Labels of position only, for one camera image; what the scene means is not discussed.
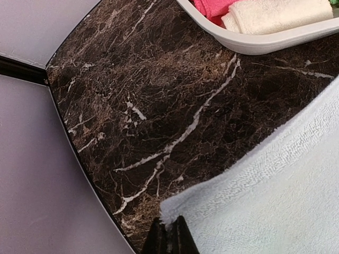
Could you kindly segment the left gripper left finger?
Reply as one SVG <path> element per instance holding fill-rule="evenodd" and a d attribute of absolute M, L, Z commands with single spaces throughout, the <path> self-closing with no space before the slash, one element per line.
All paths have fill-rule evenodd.
<path fill-rule="evenodd" d="M 155 218 L 151 224 L 147 238 L 142 248 L 142 254 L 166 254 L 167 234 L 165 225 L 160 218 Z"/>

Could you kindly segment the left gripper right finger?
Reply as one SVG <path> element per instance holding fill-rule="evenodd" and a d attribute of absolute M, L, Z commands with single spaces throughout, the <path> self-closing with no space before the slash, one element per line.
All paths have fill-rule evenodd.
<path fill-rule="evenodd" d="M 179 216 L 168 228 L 168 251 L 172 254 L 199 254 L 183 216 Z"/>

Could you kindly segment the light blue towel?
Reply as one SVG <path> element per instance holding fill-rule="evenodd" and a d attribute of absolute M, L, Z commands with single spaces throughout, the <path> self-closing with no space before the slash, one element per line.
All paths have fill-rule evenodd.
<path fill-rule="evenodd" d="M 338 80 L 224 173 L 160 204 L 200 253 L 338 253 Z"/>

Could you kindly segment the green microfiber towel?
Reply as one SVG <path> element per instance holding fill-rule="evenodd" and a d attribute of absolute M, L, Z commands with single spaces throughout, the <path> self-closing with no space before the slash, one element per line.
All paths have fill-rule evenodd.
<path fill-rule="evenodd" d="M 332 8 L 338 8 L 339 0 L 329 0 L 329 2 Z"/>

